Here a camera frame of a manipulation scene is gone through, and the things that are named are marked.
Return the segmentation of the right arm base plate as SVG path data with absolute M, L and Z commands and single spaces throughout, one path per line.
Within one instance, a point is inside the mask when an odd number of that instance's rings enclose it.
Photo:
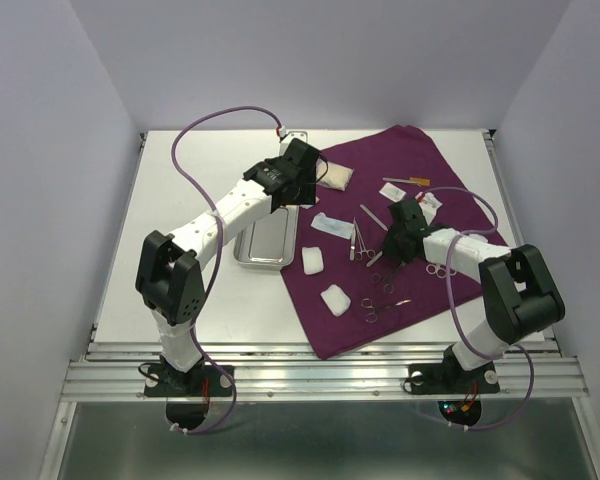
M 498 376 L 493 363 L 465 371 L 458 367 L 444 367 L 441 363 L 409 365 L 402 389 L 412 395 L 464 395 L 466 393 L 497 394 Z

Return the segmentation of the stainless steel tray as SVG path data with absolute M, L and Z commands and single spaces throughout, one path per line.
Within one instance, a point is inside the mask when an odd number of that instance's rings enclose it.
M 275 270 L 294 260 L 299 208 L 281 207 L 246 227 L 234 244 L 234 258 L 243 268 Z

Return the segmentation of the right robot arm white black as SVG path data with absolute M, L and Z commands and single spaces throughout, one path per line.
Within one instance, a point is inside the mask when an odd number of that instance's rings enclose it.
M 517 342 L 564 319 L 566 307 L 540 250 L 509 248 L 477 239 L 442 224 L 427 223 L 419 202 L 402 200 L 389 207 L 391 226 L 382 251 L 410 263 L 424 260 L 456 272 L 482 289 L 484 320 L 462 333 L 438 363 L 413 364 L 403 388 L 413 395 L 481 393 L 499 390 L 495 360 Z

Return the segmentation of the steel forceps tweezers ridged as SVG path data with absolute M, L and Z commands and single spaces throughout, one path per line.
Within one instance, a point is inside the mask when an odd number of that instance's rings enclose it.
M 356 259 L 356 237 L 357 237 L 357 224 L 355 217 L 352 221 L 352 230 L 350 237 L 350 250 L 349 250 L 349 260 L 354 261 Z

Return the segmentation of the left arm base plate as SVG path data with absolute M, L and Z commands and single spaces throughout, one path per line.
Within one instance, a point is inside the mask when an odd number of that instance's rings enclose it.
M 143 395 L 148 398 L 229 398 L 231 382 L 210 365 L 196 365 L 191 372 L 172 369 L 167 364 L 145 362 L 138 367 L 144 379 Z

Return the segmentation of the steel scalpel handle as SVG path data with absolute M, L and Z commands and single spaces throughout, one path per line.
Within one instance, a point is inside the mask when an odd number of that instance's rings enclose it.
M 388 232 L 389 229 L 387 227 L 387 225 L 380 220 L 367 206 L 365 206 L 364 204 L 360 204 L 359 207 L 361 208 L 361 210 L 369 216 L 369 218 L 371 220 L 373 220 L 383 231 Z

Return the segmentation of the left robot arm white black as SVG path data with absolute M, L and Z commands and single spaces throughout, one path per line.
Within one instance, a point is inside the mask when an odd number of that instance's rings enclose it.
M 157 384 L 191 396 L 202 390 L 204 358 L 191 334 L 206 303 L 202 272 L 245 228 L 282 207 L 316 200 L 321 152 L 293 139 L 283 154 L 256 163 L 207 211 L 143 241 L 135 288 L 160 334 L 160 364 L 148 374 Z

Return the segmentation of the steel plain tweezers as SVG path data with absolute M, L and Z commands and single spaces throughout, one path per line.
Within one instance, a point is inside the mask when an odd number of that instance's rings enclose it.
M 366 267 L 369 268 L 372 265 L 374 265 L 383 255 L 383 251 L 379 251 L 378 253 L 376 253 L 367 263 L 366 263 Z

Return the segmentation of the white blue suture packet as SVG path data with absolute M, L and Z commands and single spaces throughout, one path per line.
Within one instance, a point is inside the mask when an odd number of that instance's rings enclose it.
M 342 239 L 349 239 L 354 226 L 350 222 L 328 217 L 323 212 L 318 213 L 311 221 L 310 226 L 315 230 L 327 233 Z

